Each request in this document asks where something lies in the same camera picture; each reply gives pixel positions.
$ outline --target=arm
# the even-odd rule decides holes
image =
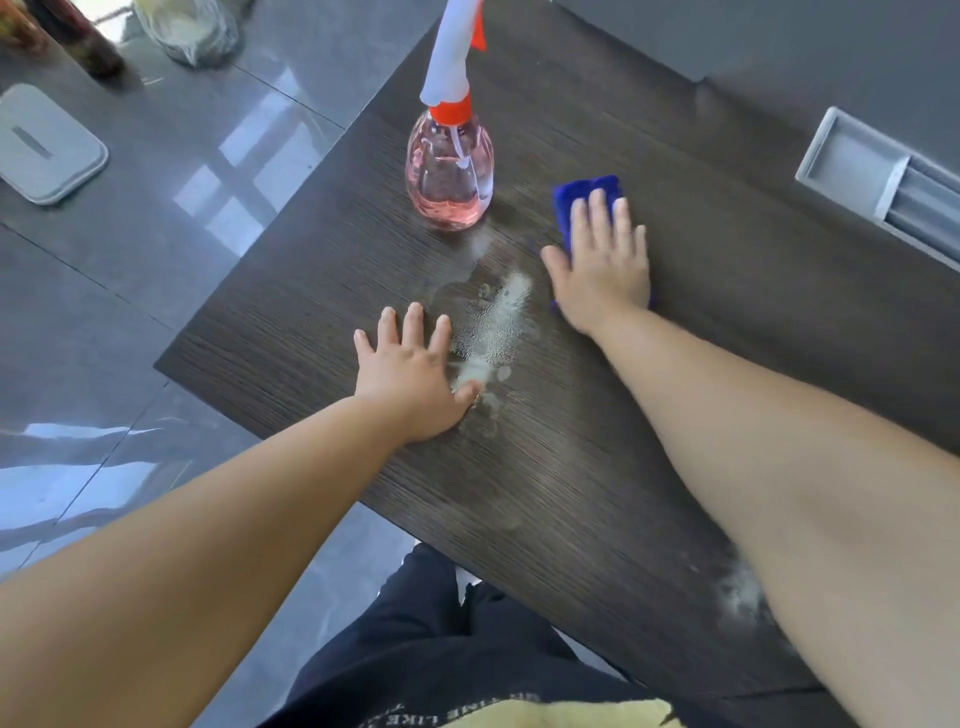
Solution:
[[[387,459],[479,393],[422,314],[356,332],[353,397],[0,585],[0,725],[188,726]]]
[[[557,300],[753,565],[780,626],[864,728],[949,725],[960,699],[960,461],[664,321],[626,201],[572,217]]]

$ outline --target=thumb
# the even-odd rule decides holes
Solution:
[[[563,295],[566,281],[570,278],[570,258],[556,245],[547,245],[540,251],[546,272],[550,274],[553,291],[557,298]]]
[[[483,383],[477,379],[471,379],[461,384],[460,388],[453,393],[453,401],[455,401],[457,407],[462,410],[461,416],[476,402],[481,392],[483,392]]]

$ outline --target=hand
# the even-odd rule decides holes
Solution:
[[[646,228],[632,230],[627,199],[613,203],[613,228],[602,189],[570,210],[573,267],[563,250],[548,245],[540,251],[553,281],[554,296],[570,324],[587,336],[624,309],[650,304],[650,265]]]
[[[382,400],[397,415],[404,441],[429,440],[460,422],[483,391],[472,379],[456,392],[446,381],[450,351],[450,317],[437,319],[430,346],[423,347],[423,306],[411,303],[403,319],[402,342],[396,335],[396,314],[383,309],[376,332],[376,351],[366,332],[357,329],[353,343],[360,360],[357,397]]]

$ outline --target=tile floor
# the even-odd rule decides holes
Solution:
[[[39,86],[111,153],[53,208],[0,183],[0,579],[254,442],[153,363],[444,0],[260,2],[243,52],[202,71],[169,61],[128,0],[78,4],[120,44],[120,87],[63,54],[0,55],[0,91]],[[354,507],[197,725],[267,716],[412,545]]]

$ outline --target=spray bottle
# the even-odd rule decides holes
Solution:
[[[493,194],[493,146],[470,104],[467,53],[486,50],[482,0],[447,0],[420,100],[427,105],[407,143],[407,191],[444,230],[481,218]]]

